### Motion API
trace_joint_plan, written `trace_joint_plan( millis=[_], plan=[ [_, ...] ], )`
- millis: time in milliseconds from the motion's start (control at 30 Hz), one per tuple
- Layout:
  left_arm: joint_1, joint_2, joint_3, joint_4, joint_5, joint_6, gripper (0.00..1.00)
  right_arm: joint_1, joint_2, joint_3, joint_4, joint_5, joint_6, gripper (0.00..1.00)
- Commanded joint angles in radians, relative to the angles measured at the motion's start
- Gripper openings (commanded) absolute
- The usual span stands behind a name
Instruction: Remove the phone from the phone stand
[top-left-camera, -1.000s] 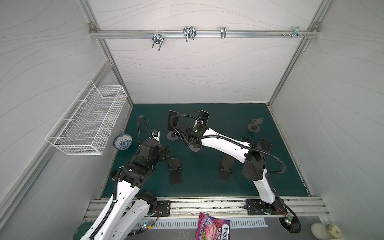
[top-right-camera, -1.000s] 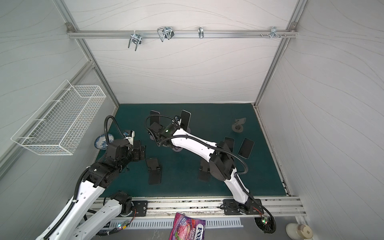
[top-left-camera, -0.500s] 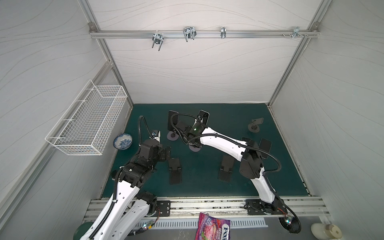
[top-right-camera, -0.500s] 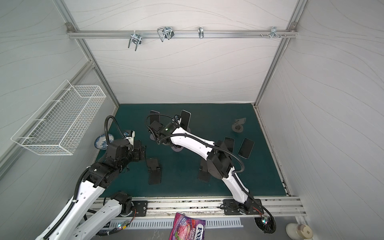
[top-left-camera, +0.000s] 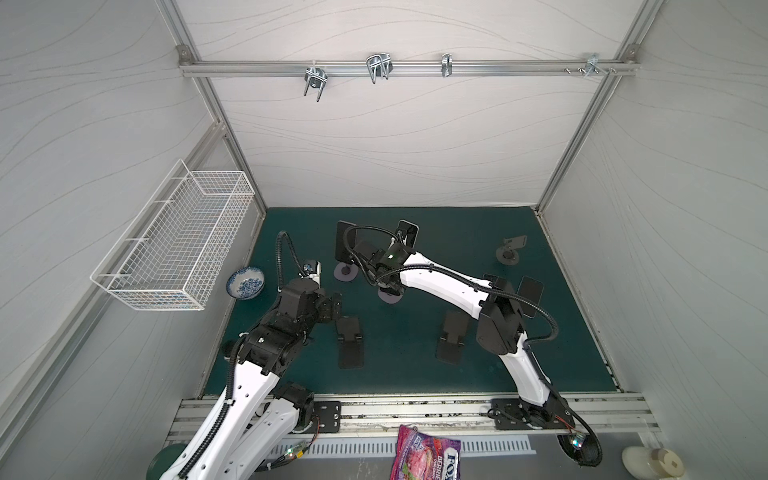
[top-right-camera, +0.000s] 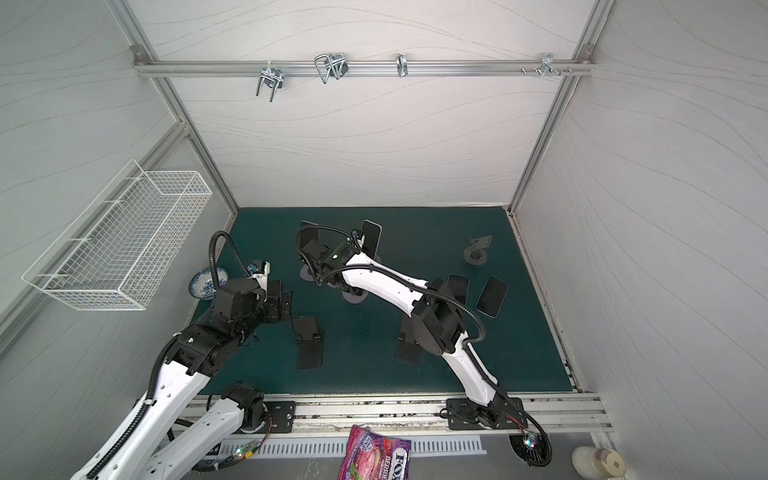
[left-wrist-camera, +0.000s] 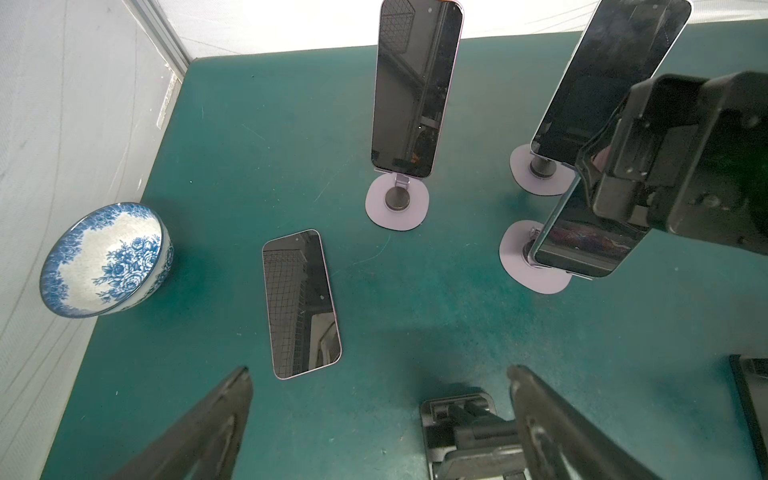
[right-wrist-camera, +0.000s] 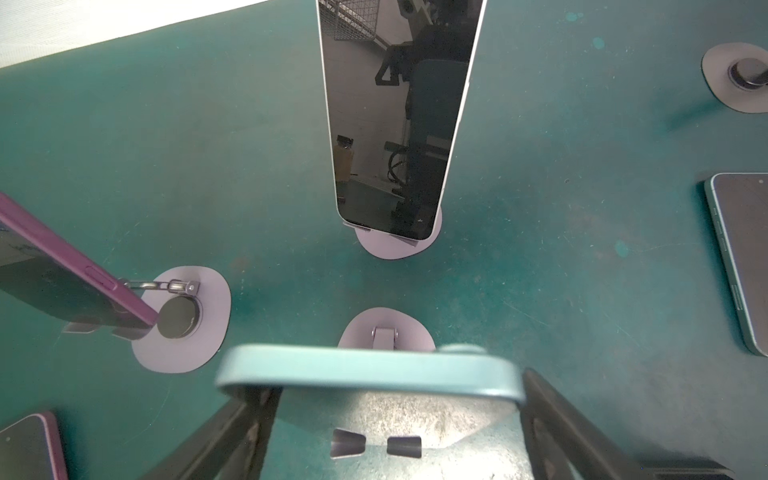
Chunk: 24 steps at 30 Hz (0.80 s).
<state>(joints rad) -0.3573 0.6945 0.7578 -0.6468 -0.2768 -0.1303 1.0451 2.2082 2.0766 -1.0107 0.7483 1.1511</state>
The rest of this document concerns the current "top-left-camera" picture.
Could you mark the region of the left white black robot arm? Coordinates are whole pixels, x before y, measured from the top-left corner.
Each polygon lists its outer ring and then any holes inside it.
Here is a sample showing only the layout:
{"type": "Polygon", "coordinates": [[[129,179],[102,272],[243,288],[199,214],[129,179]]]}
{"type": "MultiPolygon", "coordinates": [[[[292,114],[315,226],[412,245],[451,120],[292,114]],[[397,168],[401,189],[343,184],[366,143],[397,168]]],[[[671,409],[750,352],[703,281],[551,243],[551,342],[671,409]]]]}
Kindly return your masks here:
{"type": "Polygon", "coordinates": [[[340,319],[341,297],[321,287],[319,262],[295,266],[297,277],[278,279],[274,304],[233,344],[223,393],[163,478],[249,479],[292,463],[310,446],[301,441],[271,459],[284,437],[321,430],[313,393],[281,378],[309,344],[313,328],[340,319]]]}

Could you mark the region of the teal phone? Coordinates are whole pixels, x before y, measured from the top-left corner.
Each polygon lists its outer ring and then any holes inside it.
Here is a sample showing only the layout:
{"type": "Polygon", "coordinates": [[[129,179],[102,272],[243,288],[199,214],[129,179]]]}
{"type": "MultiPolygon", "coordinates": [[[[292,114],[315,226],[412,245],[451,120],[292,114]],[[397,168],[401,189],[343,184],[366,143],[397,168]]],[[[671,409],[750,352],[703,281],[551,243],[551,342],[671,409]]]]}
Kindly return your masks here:
{"type": "MultiPolygon", "coordinates": [[[[517,294],[528,302],[538,305],[544,290],[544,284],[536,279],[528,276],[524,276],[519,284],[517,294]]],[[[521,304],[522,313],[527,318],[534,318],[537,315],[537,310],[525,303],[521,304]]]]}

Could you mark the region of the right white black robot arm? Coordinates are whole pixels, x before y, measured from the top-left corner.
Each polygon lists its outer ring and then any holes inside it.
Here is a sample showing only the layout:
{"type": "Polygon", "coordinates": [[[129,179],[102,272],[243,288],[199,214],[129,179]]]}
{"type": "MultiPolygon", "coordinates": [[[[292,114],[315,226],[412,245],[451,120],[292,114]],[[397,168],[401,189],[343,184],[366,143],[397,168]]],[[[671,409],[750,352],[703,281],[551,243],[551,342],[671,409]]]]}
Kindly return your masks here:
{"type": "Polygon", "coordinates": [[[501,360],[514,381],[517,397],[502,400],[487,415],[499,426],[522,425],[530,430],[561,429],[557,441],[564,454],[581,467],[597,467],[603,449],[594,429],[568,404],[544,373],[533,345],[557,338],[555,319],[537,303],[516,293],[494,275],[481,279],[442,266],[415,248],[403,228],[386,235],[385,248],[357,238],[362,226],[337,224],[336,258],[358,269],[380,296],[397,300],[416,289],[458,308],[476,321],[476,341],[501,360]]]}

